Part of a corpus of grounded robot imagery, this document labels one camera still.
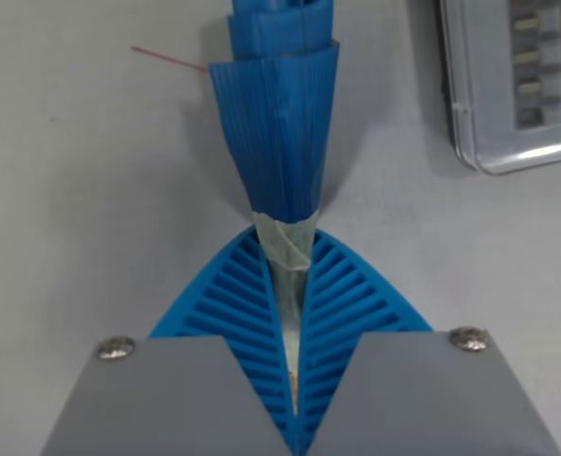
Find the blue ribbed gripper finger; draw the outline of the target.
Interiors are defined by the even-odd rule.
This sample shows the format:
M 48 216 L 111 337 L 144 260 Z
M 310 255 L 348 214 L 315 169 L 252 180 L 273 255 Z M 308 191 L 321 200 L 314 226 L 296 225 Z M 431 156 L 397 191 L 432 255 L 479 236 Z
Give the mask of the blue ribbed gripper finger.
M 46 455 L 291 455 L 288 364 L 254 230 L 224 247 L 146 339 L 98 342 Z
M 298 387 L 303 455 L 556 455 L 484 329 L 432 329 L 374 268 L 315 237 Z

